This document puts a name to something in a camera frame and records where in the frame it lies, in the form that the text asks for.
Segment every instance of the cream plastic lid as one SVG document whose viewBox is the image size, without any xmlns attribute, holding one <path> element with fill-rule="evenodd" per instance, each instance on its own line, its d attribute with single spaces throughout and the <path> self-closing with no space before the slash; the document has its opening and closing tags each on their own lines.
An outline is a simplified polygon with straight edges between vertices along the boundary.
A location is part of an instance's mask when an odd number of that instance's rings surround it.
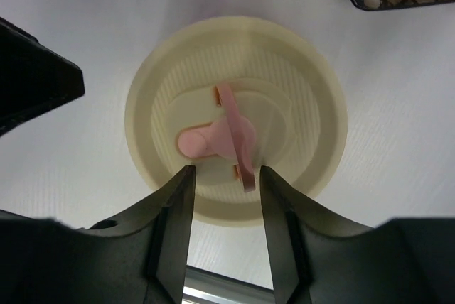
<svg viewBox="0 0 455 304">
<path fill-rule="evenodd" d="M 245 193 L 235 177 L 235 159 L 197 161 L 176 144 L 183 130 L 223 116 L 213 101 L 219 82 L 230 85 L 255 130 L 253 192 Z M 347 111 L 334 72 L 306 41 L 258 18 L 222 17 L 180 30 L 148 56 L 128 94 L 125 130 L 134 164 L 152 189 L 195 164 L 195 218 L 250 226 L 262 222 L 261 165 L 310 197 L 322 190 L 343 153 Z"/>
</svg>

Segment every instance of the pink tab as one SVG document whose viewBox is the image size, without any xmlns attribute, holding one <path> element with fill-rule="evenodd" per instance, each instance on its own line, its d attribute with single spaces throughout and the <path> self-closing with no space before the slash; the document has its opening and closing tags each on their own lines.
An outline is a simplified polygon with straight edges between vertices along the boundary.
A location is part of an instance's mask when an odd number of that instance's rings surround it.
<svg viewBox="0 0 455 304">
<path fill-rule="evenodd" d="M 221 105 L 226 112 L 229 130 L 234 143 L 237 162 L 239 163 L 239 174 L 242 179 L 245 192 L 256 188 L 255 173 L 251 162 L 250 149 L 247 146 L 245 135 L 242 128 L 242 117 L 240 116 L 237 102 L 229 84 L 223 82 L 217 86 L 220 95 Z"/>
</svg>

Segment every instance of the black object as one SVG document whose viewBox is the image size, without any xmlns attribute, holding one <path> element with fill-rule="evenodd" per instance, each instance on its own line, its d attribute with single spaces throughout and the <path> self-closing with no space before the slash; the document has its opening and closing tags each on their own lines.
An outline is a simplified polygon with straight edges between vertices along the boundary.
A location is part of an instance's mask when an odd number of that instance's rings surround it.
<svg viewBox="0 0 455 304">
<path fill-rule="evenodd" d="M 84 93 L 78 66 L 0 18 L 0 136 Z"/>
<path fill-rule="evenodd" d="M 196 170 L 91 229 L 0 215 L 0 303 L 181 303 Z"/>
<path fill-rule="evenodd" d="M 275 300 L 455 303 L 455 220 L 394 219 L 370 229 L 260 176 Z"/>
</svg>

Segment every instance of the white table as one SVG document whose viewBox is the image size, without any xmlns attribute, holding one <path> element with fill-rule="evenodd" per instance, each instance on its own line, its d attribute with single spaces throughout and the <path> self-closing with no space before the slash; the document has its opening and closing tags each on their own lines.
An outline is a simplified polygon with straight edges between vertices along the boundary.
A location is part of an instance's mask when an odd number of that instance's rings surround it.
<svg viewBox="0 0 455 304">
<path fill-rule="evenodd" d="M 0 139 L 0 208 L 87 227 L 148 195 L 124 136 L 134 74 L 176 29 L 236 14 L 296 31 L 341 80 L 348 141 L 319 202 L 369 225 L 455 215 L 455 5 L 367 13 L 349 0 L 0 0 L 87 90 Z M 272 287 L 263 227 L 194 222 L 188 263 Z"/>
</svg>

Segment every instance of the pink plastic piece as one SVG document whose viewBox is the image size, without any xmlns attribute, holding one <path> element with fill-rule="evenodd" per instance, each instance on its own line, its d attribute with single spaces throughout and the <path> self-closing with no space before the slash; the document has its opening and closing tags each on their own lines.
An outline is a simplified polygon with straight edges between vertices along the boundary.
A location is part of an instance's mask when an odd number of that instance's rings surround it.
<svg viewBox="0 0 455 304">
<path fill-rule="evenodd" d="M 189 158 L 212 155 L 236 158 L 237 171 L 243 188 L 245 192 L 249 192 L 256 188 L 251 163 L 251 151 L 256 142 L 256 131 L 248 119 L 240 116 L 229 84 L 219 84 L 217 90 L 225 116 L 214 121 L 210 126 L 182 131 L 177 145 L 181 153 Z"/>
<path fill-rule="evenodd" d="M 240 125 L 245 135 L 245 144 L 248 152 L 251 153 L 256 143 L 256 130 L 253 124 L 243 116 L 240 117 Z M 232 140 L 228 118 L 226 116 L 221 117 L 210 125 L 209 142 L 210 147 L 217 155 L 224 158 L 237 159 L 234 141 Z"/>
<path fill-rule="evenodd" d="M 220 95 L 221 105 L 226 112 L 232 141 L 234 142 L 235 154 L 239 163 L 238 170 L 242 179 L 243 188 L 245 192 L 249 192 L 256 188 L 256 183 L 251 155 L 242 129 L 242 117 L 240 116 L 234 94 L 229 84 L 225 82 L 221 83 L 217 85 L 217 89 Z"/>
</svg>

